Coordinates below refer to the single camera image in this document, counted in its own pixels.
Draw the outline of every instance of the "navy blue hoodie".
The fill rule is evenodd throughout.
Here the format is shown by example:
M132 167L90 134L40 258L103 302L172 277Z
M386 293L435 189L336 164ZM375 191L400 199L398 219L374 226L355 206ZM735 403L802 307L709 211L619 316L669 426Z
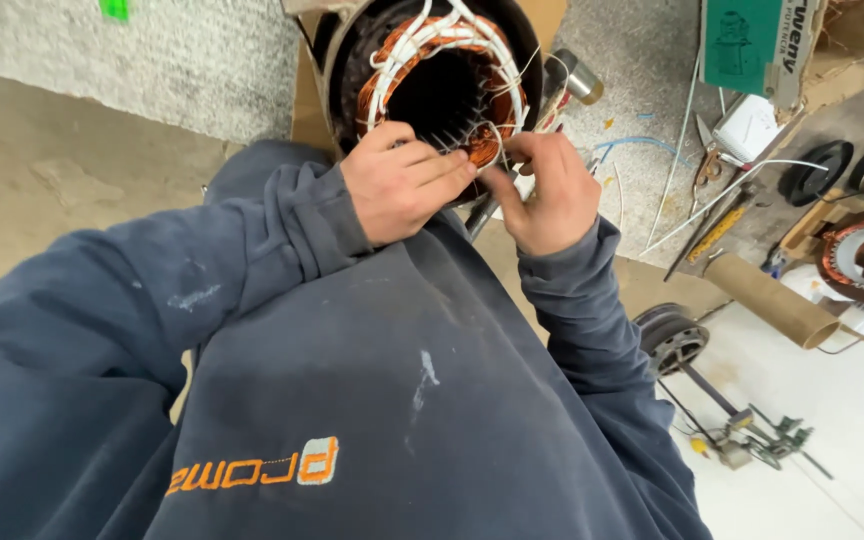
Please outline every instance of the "navy blue hoodie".
M0 540L710 537L613 225L519 254L546 349L449 215L374 251L338 167L252 180L0 279Z

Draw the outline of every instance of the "black pulley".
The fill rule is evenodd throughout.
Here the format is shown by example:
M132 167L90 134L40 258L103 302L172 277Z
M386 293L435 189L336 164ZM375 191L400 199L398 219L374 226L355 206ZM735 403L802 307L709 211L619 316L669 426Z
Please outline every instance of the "black pulley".
M812 149L798 160L823 166L828 170L792 165L778 181L778 192L785 197L785 202L793 207L804 207L818 201L842 178L855 151L856 147L844 140L836 140Z
M649 371L659 377L695 361L709 343L709 331L690 319L678 303L660 303L632 322L642 330L639 347L652 359Z

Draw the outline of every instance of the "blue wire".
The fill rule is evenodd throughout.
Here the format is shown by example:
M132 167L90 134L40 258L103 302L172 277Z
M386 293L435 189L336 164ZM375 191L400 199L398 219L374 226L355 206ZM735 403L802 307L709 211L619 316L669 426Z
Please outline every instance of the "blue wire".
M616 139L613 141L603 142L602 144L597 144L597 145L595 145L595 147L592 150L600 150L602 148L607 148L606 153L602 154L602 160L600 161L600 164L605 164L606 158L609 156L609 153L612 152L613 148L617 147L620 144L629 144L629 143L633 143L633 142L645 142L648 144L654 144L656 146L661 146L665 150L668 150L672 154L676 155L676 157L678 158L678 161L681 164L683 164L684 166L688 166L688 167L694 167L695 166L692 163L689 163L689 161L687 159L685 159L684 157L682 157L681 155L678 155L678 153L676 153L676 151L675 151L675 148L672 148L671 146L669 146L665 142L660 141L660 140L655 139L655 138L652 138L651 136L627 136L627 137L619 138L619 139Z

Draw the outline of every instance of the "hand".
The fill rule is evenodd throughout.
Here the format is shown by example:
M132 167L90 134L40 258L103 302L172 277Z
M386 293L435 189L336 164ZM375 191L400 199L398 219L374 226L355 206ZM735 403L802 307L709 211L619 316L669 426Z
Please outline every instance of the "hand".
M396 148L398 142L404 144ZM355 215L375 247L414 236L476 173L465 151L439 155L402 122L369 131L339 168Z
M518 248L531 256L562 251L591 229L598 215L602 186L561 133L520 133L505 141L516 162L532 160L535 196L522 202L512 180L492 167L482 175L502 207L505 228Z

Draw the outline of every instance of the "embroidered logo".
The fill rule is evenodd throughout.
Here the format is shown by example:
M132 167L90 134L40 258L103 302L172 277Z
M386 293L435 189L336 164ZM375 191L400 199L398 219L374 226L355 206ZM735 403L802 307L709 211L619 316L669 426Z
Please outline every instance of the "embroidered logo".
M338 437L312 439L305 443L301 457L298 452L291 457L263 461L220 461L214 464L196 463L173 472L165 496L177 491L194 489L228 489L236 485L270 485L292 482L298 465L299 485L324 485L335 476L335 460L339 455Z

